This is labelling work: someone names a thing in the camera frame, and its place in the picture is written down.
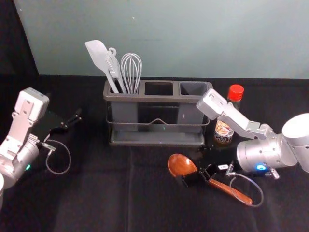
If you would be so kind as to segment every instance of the black table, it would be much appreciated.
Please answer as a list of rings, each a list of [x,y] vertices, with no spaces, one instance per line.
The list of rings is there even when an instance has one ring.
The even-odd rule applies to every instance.
[[[207,79],[223,96],[230,84],[245,87],[241,111],[281,132],[289,118],[309,111],[307,80]],[[110,147],[101,77],[0,77],[0,139],[11,125],[18,92],[51,92],[49,110],[66,118],[83,109],[83,121],[58,139],[72,153],[62,176],[49,173],[44,155],[5,191],[1,232],[107,231],[307,231],[309,175],[300,166],[278,170],[281,178],[259,178],[265,202],[249,208],[210,187],[181,188],[167,169],[173,153],[190,148]]]

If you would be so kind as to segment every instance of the gray utensil holder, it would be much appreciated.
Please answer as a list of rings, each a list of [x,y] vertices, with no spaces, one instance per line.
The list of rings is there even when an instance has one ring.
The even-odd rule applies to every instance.
[[[137,94],[113,93],[105,82],[111,145],[204,145],[209,120],[196,103],[212,84],[141,80]]]

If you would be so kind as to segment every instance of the red bottle cap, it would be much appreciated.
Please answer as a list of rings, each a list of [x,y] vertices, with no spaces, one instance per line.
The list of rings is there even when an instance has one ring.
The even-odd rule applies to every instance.
[[[244,92],[244,88],[240,85],[232,85],[228,90],[228,98],[232,101],[240,101]]]

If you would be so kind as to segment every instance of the blue light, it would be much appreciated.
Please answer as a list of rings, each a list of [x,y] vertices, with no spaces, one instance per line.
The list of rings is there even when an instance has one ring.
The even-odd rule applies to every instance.
[[[260,171],[263,171],[263,170],[266,170],[266,167],[264,165],[262,165],[262,164],[259,164],[259,165],[257,165],[256,169],[260,170]]]

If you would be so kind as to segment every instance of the sauce bottle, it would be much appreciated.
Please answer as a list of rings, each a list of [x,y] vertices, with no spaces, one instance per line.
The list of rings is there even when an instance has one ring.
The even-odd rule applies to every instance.
[[[240,108],[240,101],[244,92],[243,86],[232,85],[229,88],[227,102],[231,102],[236,109]],[[214,132],[214,140],[219,146],[228,146],[232,142],[234,130],[226,123],[218,120]]]

